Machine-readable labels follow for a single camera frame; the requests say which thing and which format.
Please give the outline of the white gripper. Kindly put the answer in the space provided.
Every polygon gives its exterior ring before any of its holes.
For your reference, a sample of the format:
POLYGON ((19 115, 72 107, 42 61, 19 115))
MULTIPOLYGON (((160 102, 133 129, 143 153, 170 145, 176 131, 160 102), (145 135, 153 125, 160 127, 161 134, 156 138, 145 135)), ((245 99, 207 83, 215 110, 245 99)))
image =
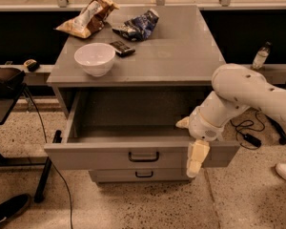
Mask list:
POLYGON ((190 142, 188 146, 186 174, 189 178, 195 178, 210 152, 208 142, 217 140, 224 128, 216 127, 205 120, 200 113, 199 107, 196 107, 189 116, 177 121, 175 126, 180 129, 189 129, 190 136, 200 139, 190 142))

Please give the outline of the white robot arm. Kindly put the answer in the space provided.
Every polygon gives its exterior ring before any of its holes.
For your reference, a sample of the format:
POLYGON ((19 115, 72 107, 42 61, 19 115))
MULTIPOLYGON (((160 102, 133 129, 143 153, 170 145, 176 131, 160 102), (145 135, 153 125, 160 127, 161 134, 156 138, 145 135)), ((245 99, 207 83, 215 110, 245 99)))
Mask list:
POLYGON ((187 176, 194 178, 210 151, 210 143, 230 119, 254 108, 286 126, 286 90, 267 82, 256 71, 237 64, 218 67, 212 76, 213 90, 192 113, 176 123, 195 141, 188 146, 187 176))

